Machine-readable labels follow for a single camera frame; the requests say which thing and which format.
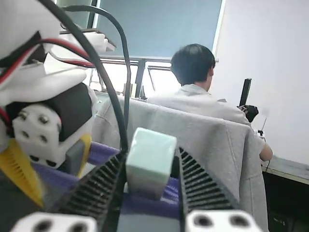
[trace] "light green cube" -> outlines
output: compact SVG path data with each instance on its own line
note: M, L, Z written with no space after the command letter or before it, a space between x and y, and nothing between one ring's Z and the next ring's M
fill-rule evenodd
M126 160L129 192L159 200L170 177L176 147L174 136L137 128Z

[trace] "screw hole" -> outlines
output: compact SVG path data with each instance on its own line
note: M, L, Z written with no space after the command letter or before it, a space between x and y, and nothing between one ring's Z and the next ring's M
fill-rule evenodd
M23 121L25 121L26 119L27 119L27 116L28 116L28 113L26 112L26 111L20 111L19 113L18 113L18 116L23 120Z
M27 132L22 131L21 133L23 134L23 136L24 136L25 138L29 138L29 134L28 134Z
M234 215L230 218L230 222L233 226L238 226L238 227L248 227L249 222L246 218L240 215Z
M39 122L41 122L42 124L46 124L46 123L48 123L48 117L47 116L45 116L45 115L40 115L39 116Z
M47 138L44 135L40 135L40 138L44 143L47 143Z
M70 232L87 232L87 225L85 223L76 223L71 226Z
M30 159L31 159L32 161L35 161L35 162L38 162L38 161L39 161L39 158L36 157L36 156L30 156Z
M34 227L34 232L48 232L51 227L52 222L50 220L43 220Z
M50 167L55 167L57 164L55 162L52 162L50 160L47 160L46 161L47 165L50 166Z
M199 215L195 217L194 224L197 226L209 227L212 226L212 221L209 217L205 215Z

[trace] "neck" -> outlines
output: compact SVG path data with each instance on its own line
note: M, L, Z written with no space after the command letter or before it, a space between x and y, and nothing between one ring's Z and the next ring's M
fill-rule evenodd
M209 90L209 85L208 85L207 81L203 81L203 82L194 82L194 84L195 84L196 86L199 86L199 87L205 89L206 91Z

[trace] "yellow part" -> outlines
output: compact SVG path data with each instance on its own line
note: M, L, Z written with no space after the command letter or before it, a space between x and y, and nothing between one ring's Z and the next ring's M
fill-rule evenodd
M82 165L81 165L81 168L80 168L78 175L77 175L78 177L81 176L82 170L83 170L85 164L87 163L87 160L88 160L88 157L89 157L89 150L90 150L90 145L91 145L91 135L90 134L84 134L80 139L84 142L85 149L84 149Z
M43 207L38 177L15 139L11 139L9 147L0 154L0 169L37 205Z

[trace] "person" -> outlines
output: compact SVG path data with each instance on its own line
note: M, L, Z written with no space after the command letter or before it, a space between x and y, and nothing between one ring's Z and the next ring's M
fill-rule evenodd
M205 46L195 43L181 48L172 57L170 69L182 87L174 94L150 97L147 102L251 126L240 109L209 93L215 64L214 55ZM272 155L265 143L261 160L271 160Z

